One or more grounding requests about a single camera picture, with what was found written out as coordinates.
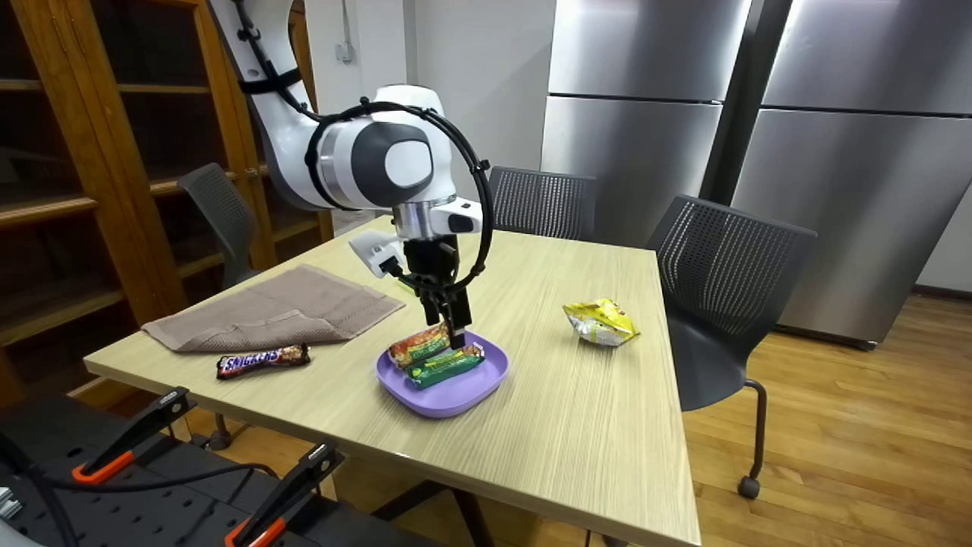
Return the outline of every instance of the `stainless steel refrigerator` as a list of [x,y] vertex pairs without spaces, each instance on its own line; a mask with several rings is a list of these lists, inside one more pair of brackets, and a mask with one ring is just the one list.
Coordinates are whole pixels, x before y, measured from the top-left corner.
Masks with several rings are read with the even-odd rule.
[[559,0],[545,162],[600,182],[597,241],[644,247],[699,196],[747,27],[747,0]]
[[879,344],[972,179],[968,0],[793,0],[731,206],[820,232],[782,325]]

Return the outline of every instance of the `black chair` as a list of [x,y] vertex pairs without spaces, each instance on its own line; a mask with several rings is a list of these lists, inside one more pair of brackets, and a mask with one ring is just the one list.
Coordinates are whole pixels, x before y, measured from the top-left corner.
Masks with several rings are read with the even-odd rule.
[[678,394],[684,410],[756,392],[753,467],[739,495],[760,495],[766,389],[747,357],[778,325],[817,234],[773,226],[696,198],[675,198],[650,236],[667,308]]
[[490,169],[496,229],[595,241],[597,182],[561,172]]
[[[222,247],[222,289],[244,284],[256,275],[249,263],[252,247],[252,215],[245,209],[244,196],[224,177],[218,163],[204,163],[175,179],[175,186],[190,198],[190,205],[204,212],[205,226],[213,229]],[[224,417],[215,414],[215,433],[204,440],[213,449],[232,446],[232,433]]]

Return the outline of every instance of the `wooden shelf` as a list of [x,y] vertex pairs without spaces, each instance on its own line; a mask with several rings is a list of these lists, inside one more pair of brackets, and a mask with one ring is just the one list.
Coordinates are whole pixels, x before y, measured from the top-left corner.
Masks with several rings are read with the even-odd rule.
[[208,94],[205,86],[118,83],[122,94]]
[[37,78],[0,78],[0,91],[42,91]]
[[145,5],[172,5],[172,9],[197,9],[201,0],[139,0]]
[[114,417],[136,417],[157,394],[139,392],[139,389],[123,385],[123,384],[112,384],[112,380],[95,377],[90,384],[83,384],[83,385],[70,389],[67,398],[75,398],[75,400],[83,400],[88,406],[96,406],[96,410],[106,410],[106,414],[114,414]]
[[175,186],[175,179],[149,182],[149,193],[151,193],[156,198],[183,196],[183,188]]
[[114,305],[122,305],[122,292],[101,285],[96,280],[58,284],[42,296],[10,297],[4,308],[22,314],[10,314],[0,322],[0,346],[22,344]]
[[90,375],[70,357],[38,357],[38,366],[46,366],[46,370],[37,380],[30,380],[30,398],[64,394],[72,385],[90,380]]
[[90,198],[46,198],[46,200],[27,200],[0,206],[0,229],[17,229],[17,226],[37,226],[47,220],[67,220],[95,209],[96,205]]
[[315,220],[295,220],[272,232],[272,242],[295,241],[296,234],[315,232]]
[[204,254],[204,259],[180,264],[180,277],[187,280],[187,277],[197,277],[204,272],[213,272],[213,268],[222,268],[222,253],[213,253],[213,254]]

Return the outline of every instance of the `chair backrest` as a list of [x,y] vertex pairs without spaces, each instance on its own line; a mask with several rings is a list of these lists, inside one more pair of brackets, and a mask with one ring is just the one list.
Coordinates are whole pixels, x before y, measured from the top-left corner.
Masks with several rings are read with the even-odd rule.
[[667,315],[747,357],[781,320],[817,234],[675,198],[650,236]]
[[256,275],[249,263],[252,215],[245,209],[245,200],[235,188],[235,182],[224,177],[224,169],[218,163],[204,163],[180,177],[175,186],[190,198],[190,205],[204,212],[204,220],[215,232],[215,241],[224,253],[222,285],[235,285],[252,277]]
[[496,229],[595,241],[597,182],[561,172],[490,169]]

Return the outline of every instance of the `brown cloth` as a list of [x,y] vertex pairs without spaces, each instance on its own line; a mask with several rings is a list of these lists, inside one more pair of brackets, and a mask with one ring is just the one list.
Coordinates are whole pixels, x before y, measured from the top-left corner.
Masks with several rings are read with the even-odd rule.
[[342,344],[404,305],[324,272],[295,268],[143,331],[172,352],[249,352],[288,344]]

